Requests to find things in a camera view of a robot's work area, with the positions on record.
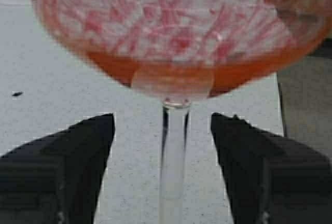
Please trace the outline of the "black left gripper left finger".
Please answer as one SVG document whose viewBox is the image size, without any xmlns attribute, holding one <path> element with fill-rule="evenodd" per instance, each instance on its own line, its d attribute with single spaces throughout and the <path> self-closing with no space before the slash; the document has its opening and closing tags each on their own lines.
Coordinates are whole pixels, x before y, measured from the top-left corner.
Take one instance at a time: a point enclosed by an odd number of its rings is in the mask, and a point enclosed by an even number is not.
<svg viewBox="0 0 332 224">
<path fill-rule="evenodd" d="M 93 223 L 114 115 L 83 120 L 1 156 L 1 223 Z"/>
</svg>

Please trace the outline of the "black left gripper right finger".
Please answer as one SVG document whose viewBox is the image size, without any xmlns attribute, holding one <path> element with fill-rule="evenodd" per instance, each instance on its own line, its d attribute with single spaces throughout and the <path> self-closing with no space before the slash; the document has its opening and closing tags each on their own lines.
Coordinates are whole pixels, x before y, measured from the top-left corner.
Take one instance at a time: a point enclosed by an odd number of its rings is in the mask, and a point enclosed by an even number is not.
<svg viewBox="0 0 332 224">
<path fill-rule="evenodd" d="M 211 132 L 234 223 L 331 223 L 331 159 L 238 116 Z"/>
</svg>

